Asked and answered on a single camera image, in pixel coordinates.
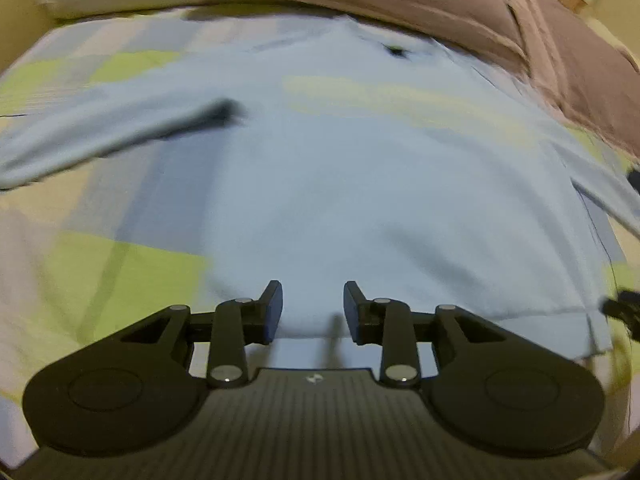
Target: folded shirt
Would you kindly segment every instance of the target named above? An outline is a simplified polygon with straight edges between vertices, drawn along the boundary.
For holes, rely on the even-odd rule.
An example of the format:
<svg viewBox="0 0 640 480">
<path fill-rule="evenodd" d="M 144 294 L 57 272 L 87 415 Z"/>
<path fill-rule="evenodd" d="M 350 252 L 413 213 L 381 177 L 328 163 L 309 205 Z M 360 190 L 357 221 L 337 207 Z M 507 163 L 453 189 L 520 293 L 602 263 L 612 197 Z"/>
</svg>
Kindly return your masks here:
<svg viewBox="0 0 640 480">
<path fill-rule="evenodd" d="M 578 190 L 636 235 L 638 194 L 476 60 L 384 43 L 340 19 L 91 88 L 0 137 L 0 187 L 175 132 L 218 135 L 203 304 L 278 279 L 278 336 L 325 337 L 357 280 L 567 357 L 610 348 L 606 255 Z"/>
</svg>

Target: logo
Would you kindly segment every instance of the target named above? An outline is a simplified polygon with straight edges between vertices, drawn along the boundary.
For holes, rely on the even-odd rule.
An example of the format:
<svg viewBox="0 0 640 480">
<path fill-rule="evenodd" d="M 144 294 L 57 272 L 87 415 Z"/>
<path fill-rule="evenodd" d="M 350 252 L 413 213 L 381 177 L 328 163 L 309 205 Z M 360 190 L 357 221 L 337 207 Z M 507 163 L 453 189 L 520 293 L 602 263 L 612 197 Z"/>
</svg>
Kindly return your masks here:
<svg viewBox="0 0 640 480">
<path fill-rule="evenodd" d="M 322 381 L 324 381 L 324 377 L 322 377 L 322 375 L 320 374 L 313 374 L 313 375 L 308 375 L 306 376 L 306 382 L 310 383 L 310 384 L 319 384 Z"/>
</svg>

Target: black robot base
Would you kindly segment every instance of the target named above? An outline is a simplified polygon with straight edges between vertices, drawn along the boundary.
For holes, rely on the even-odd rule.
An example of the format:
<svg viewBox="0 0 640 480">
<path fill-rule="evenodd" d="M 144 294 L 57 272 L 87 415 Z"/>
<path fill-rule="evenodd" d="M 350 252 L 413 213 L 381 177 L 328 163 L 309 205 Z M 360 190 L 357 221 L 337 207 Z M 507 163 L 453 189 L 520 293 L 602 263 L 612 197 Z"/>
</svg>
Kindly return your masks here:
<svg viewBox="0 0 640 480">
<path fill-rule="evenodd" d="M 574 480 L 606 471 L 587 449 L 604 409 L 585 369 L 452 305 L 434 314 L 344 285 L 371 370 L 264 368 L 282 287 L 191 314 L 173 305 L 41 370 L 24 414 L 40 449 L 15 480 Z M 206 379 L 187 372 L 210 342 Z M 423 378 L 417 342 L 438 375 Z"/>
</svg>

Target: circular pad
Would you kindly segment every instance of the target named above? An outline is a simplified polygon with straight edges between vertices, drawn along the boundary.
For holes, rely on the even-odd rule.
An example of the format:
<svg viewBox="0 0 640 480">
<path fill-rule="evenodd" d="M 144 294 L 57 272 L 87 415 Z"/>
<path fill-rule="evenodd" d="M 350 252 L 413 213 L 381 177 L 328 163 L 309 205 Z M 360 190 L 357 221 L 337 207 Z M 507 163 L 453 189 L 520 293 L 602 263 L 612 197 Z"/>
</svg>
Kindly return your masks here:
<svg viewBox="0 0 640 480">
<path fill-rule="evenodd" d="M 428 380 L 435 414 L 490 452 L 542 457 L 587 446 L 604 409 L 593 375 L 552 352 L 473 344 Z"/>
<path fill-rule="evenodd" d="M 41 446 L 103 456 L 169 436 L 190 420 L 204 389 L 154 345 L 100 343 L 41 370 L 22 405 Z"/>
</svg>

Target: ribbed surface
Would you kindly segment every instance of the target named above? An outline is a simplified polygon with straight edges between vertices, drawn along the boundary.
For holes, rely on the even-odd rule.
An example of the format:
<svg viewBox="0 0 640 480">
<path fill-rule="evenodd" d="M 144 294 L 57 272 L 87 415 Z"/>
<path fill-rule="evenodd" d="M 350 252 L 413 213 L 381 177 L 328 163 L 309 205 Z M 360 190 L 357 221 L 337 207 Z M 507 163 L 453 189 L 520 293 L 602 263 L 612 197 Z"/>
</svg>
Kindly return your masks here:
<svg viewBox="0 0 640 480">
<path fill-rule="evenodd" d="M 442 430 L 413 392 L 363 370 L 317 373 L 313 384 L 315 372 L 263 370 L 245 388 L 213 392 L 182 433 L 153 448 L 98 459 L 43 449 L 15 480 L 574 480 L 603 470 L 583 451 L 485 453 Z"/>
</svg>

